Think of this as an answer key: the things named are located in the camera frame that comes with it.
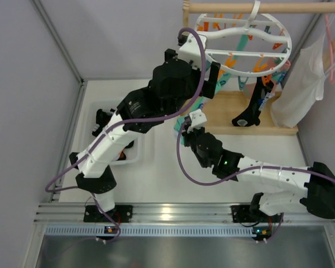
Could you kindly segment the teal sock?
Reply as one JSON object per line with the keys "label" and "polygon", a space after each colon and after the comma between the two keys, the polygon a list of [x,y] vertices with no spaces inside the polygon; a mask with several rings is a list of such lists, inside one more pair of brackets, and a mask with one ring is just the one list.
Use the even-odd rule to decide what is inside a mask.
{"label": "teal sock", "polygon": [[[223,88],[223,86],[228,82],[228,80],[230,79],[231,74],[230,73],[223,73],[221,75],[219,75],[217,83],[216,83],[216,88],[214,91],[214,95],[217,95],[218,92],[220,92]],[[185,115],[182,115],[180,117],[178,117],[178,119],[176,120],[176,123],[174,125],[174,135],[175,137],[177,137],[178,132],[181,128],[181,125],[184,122],[184,118],[190,113],[193,112],[197,109],[203,109],[203,107],[210,101],[209,98],[207,97],[199,97],[195,103],[188,109],[188,111],[186,112]]]}

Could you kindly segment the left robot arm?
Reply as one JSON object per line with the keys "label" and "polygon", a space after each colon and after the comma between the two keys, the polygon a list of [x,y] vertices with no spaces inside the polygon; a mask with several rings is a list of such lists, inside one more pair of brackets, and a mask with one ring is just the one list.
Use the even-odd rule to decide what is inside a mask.
{"label": "left robot arm", "polygon": [[95,140],[82,152],[72,152],[70,163],[79,171],[77,186],[93,194],[98,213],[113,216],[113,189],[117,182],[110,163],[131,142],[153,127],[177,116],[185,101],[194,95],[212,98],[221,65],[212,63],[208,80],[193,61],[179,59],[172,49],[165,51],[165,61],[152,72],[146,87],[129,92]]}

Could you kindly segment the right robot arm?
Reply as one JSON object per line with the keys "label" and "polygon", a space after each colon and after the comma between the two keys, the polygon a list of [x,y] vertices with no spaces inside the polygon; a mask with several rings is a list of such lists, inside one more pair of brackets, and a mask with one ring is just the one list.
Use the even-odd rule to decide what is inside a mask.
{"label": "right robot arm", "polygon": [[210,168],[219,180],[258,183],[279,192],[258,192],[250,202],[254,216],[308,212],[323,219],[335,219],[335,176],[329,167],[314,162],[310,167],[284,167],[251,159],[223,148],[220,140],[203,127],[178,137],[191,149],[202,168]]}

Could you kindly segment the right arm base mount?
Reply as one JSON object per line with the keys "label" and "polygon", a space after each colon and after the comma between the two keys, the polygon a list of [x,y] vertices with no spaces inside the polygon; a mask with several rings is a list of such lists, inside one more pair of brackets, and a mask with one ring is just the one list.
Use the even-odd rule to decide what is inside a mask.
{"label": "right arm base mount", "polygon": [[249,205],[232,205],[231,213],[234,223],[252,223],[255,219],[250,213]]}

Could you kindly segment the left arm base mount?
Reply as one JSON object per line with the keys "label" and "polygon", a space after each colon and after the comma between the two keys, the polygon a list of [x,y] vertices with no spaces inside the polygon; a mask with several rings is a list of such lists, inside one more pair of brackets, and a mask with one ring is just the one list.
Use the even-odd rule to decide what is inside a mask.
{"label": "left arm base mount", "polygon": [[[106,212],[116,223],[128,223],[133,216],[132,205],[116,205],[113,210]],[[111,222],[96,205],[88,205],[85,208],[83,222],[86,223],[106,223]]]}

